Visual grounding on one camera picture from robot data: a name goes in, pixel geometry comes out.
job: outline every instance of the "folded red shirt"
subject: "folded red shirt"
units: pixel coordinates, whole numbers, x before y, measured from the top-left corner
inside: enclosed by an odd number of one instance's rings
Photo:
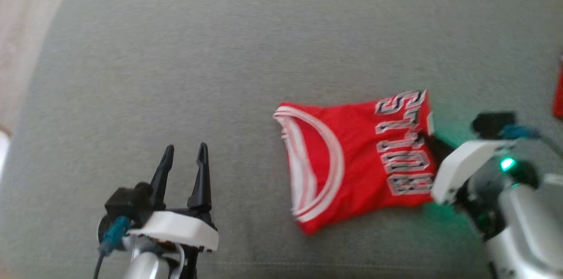
[[[332,107],[282,103],[293,214],[304,233],[374,209],[431,201],[427,91]]]

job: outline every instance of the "blue connector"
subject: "blue connector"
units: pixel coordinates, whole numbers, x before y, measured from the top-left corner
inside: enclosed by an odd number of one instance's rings
[[[131,220],[123,215],[118,217],[104,234],[104,240],[98,246],[98,251],[104,256],[111,252],[121,243],[121,239],[131,229]]]
[[[539,131],[535,128],[519,126],[519,125],[507,125],[502,129],[503,139],[539,139],[541,137]]]

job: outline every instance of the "wooden floor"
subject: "wooden floor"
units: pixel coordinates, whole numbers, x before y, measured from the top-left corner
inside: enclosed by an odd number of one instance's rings
[[[14,131],[49,23],[62,0],[0,0],[0,126]]]

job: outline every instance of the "gray cushion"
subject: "gray cushion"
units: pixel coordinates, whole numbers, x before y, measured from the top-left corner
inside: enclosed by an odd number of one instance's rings
[[[173,143],[167,203],[185,205],[205,141],[221,239],[201,278],[482,277],[481,244],[447,207],[384,209],[305,237],[271,115],[283,100],[428,88],[456,143],[491,109],[561,140],[550,106],[562,11],[563,0],[64,0],[0,184],[0,260],[21,278],[89,277],[109,195],[149,180]],[[530,146],[540,169],[559,168]],[[128,258],[109,257],[102,277]]]

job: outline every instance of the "green light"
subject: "green light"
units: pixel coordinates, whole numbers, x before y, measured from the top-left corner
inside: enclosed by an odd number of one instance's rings
[[[514,159],[508,157],[505,158],[501,161],[501,169],[502,171],[507,171],[508,169],[510,169],[510,167],[512,167],[516,162],[514,161]]]

